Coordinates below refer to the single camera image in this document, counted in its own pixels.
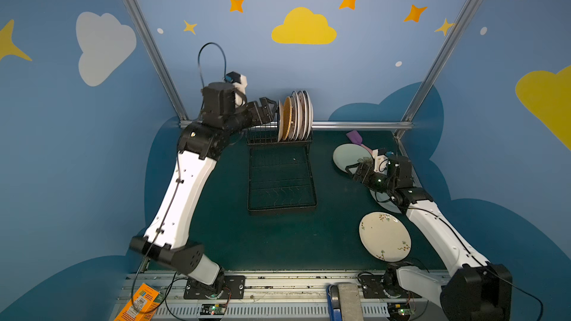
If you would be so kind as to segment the pale green flower plate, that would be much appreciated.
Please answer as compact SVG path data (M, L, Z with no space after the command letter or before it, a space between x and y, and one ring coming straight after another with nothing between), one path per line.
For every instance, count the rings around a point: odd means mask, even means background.
M349 167L349 171L354 173L357 170L355 164L372 163L373 157L364 147L342 144L333 152L332 160L342 172L346 172L346 168Z

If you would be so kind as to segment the yellow woven round mat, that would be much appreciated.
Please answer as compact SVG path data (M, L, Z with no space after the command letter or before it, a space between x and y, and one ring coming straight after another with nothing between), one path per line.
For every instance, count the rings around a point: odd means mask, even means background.
M288 96L285 99L283 104L283 140L288 140L289 131L291 129L291 113L292 113L292 105L291 105L291 97Z

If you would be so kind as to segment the pale green plain plate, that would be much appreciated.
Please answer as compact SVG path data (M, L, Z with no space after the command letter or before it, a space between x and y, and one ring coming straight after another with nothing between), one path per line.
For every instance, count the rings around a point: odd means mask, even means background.
M370 190L370 194L373 197L373 200L385 210L391 213L401 214L401 210L392 202L388 194L376 192L374 190Z

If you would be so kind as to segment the orange sunburst plate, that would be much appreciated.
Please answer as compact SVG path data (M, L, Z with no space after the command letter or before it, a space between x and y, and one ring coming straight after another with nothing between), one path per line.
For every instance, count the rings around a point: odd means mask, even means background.
M297 93L293 91L290 96L291 101L291 124L290 124L290 131L288 134L288 138L291 141L295 141L297 139Z
M309 126L309 111L307 105L308 102L305 91L297 92L297 96L300 100L300 112L301 112L299 139L301 141L304 141L306 140L306 134L308 132L308 126Z

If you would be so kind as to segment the white cloud emblem plate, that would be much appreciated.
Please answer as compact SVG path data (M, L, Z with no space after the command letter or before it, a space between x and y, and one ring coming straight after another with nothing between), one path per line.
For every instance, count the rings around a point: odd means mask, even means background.
M295 140L299 141L303 131L303 105L299 96L299 92L294 92L294 98L296 100L297 107Z

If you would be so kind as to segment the green rim lettered plate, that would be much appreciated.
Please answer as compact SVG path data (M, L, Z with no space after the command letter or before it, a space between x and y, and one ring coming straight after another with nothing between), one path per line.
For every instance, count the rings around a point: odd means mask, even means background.
M312 124L313 124L313 118L314 118L314 110L313 110L313 105L312 105L312 100L309 96L309 93L307 91L303 92L306 96L306 102L307 102L307 111L308 111L308 128L307 128L307 132L306 132L306 138L309 138L309 135L312 132Z

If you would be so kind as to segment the cream floral sprig plate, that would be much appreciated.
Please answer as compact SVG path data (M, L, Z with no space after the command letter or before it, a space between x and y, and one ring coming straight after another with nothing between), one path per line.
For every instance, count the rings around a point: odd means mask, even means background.
M379 260L400 262L410 253L410 233L394 215L369 213L362 218L358 232L366 250Z

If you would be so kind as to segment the black wire dish rack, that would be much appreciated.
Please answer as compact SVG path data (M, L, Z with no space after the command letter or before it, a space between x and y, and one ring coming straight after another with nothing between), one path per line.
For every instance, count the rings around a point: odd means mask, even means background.
M275 123L250 128L248 212L278 215L314 211L318 206L309 159L313 134L296 141L279 141Z

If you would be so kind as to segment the dark blue plate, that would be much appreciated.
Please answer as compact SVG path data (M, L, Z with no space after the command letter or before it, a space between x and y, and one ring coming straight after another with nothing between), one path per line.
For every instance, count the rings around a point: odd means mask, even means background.
M282 102L279 100L278 101L278 123L277 123L277 127L278 127L277 141L278 142L281 142L282 137L283 137L283 125L284 125L283 115L284 115L284 107L283 107Z

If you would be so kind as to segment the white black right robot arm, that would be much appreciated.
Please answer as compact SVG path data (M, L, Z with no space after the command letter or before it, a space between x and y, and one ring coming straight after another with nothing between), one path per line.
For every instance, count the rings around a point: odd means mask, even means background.
M345 167L352 180L388 196L430 242L449 274L448 279L438 279L405 262L390 263L382 278L384 294L417 294L439 306L448 320L509 320L511 273L490 263L457 232L433 197L414 186L412 170L408 158L395 155Z

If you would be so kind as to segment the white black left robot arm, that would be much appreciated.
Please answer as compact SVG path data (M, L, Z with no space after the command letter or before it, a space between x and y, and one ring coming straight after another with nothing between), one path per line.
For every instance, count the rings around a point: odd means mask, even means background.
M205 86L202 97L202 119L189 123L179 138L175 169L159 211L144 235L133 237L129 247L218 294L224 272L205 255L203 244L189 241L193 214L230 137L272 122L277 102L267 97L249 101L239 84L229 81Z

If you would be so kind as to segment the purple pink spatula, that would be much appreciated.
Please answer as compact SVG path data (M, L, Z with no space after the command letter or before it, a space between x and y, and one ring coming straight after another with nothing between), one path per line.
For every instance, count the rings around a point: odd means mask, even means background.
M364 145L363 138L358 131L352 130L352 131L346 133L346 136L349 138L349 140L351 141L352 144L363 147L365 150L367 150L371 154L371 156L376 157L378 155L378 153L375 150L372 150L371 148Z

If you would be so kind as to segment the green circuit board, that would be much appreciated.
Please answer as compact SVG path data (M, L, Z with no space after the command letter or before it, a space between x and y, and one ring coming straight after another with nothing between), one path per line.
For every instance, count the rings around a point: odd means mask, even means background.
M409 321L413 315L413 311L409 304L388 303L387 310L389 321Z
M199 310L200 316L225 316L227 311L226 304L202 304Z

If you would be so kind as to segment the orange cardboard box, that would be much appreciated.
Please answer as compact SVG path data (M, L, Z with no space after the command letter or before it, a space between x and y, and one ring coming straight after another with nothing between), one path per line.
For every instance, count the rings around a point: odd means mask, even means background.
M164 295L156 289L143 284L134 293L133 300L126 303L114 321L148 321L157 312Z

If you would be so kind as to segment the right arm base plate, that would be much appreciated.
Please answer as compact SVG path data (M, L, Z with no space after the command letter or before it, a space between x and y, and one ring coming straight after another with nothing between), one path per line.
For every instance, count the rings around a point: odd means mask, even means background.
M360 273L357 280L361 284L366 299L396 299L405 294L398 282L394 282L390 277L386 278L384 275Z

